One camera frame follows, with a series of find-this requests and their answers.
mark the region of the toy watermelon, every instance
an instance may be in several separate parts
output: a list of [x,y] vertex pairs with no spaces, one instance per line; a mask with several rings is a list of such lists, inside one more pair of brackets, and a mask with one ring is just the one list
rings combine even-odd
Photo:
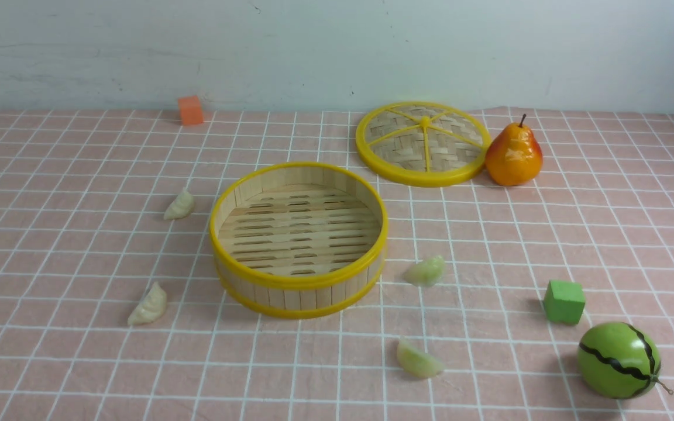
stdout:
[[623,322],[595,325],[582,336],[579,371],[598,394],[611,399],[631,399],[646,394],[660,380],[662,359],[649,336]]

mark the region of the bamboo steamer lid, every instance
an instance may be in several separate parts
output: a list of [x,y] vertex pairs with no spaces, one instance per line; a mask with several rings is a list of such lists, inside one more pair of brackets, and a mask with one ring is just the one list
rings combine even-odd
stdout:
[[358,155],[396,183],[444,187],[484,168],[490,134],[476,118],[449,106],[394,103],[375,109],[356,131]]

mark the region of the watermelon stem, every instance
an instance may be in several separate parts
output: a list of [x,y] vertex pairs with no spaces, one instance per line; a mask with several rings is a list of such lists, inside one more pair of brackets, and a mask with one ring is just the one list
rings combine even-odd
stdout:
[[665,389],[665,392],[667,392],[668,395],[673,395],[673,394],[674,394],[674,390],[672,390],[672,389],[670,389],[669,387],[667,387],[664,383],[662,383],[662,381],[660,381],[660,379],[657,379],[657,380],[655,380],[655,381],[656,381],[657,383],[659,383],[660,386],[662,386],[662,387]]

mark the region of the woven bamboo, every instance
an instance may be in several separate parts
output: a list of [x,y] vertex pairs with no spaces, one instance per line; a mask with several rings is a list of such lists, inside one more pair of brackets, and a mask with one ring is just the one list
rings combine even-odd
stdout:
[[358,127],[356,143],[363,160],[380,175],[433,187],[476,175],[490,136],[475,118],[458,110],[401,103],[367,115]]
[[348,171],[318,163],[265,168],[233,185],[213,210],[220,281],[264,314],[339,311],[378,279],[387,221],[376,192]]

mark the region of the green cube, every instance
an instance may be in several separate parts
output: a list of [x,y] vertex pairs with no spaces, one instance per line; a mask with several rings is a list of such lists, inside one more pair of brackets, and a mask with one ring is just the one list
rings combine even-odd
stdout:
[[584,312],[584,291],[577,282],[551,280],[545,293],[545,315],[554,323],[578,325]]

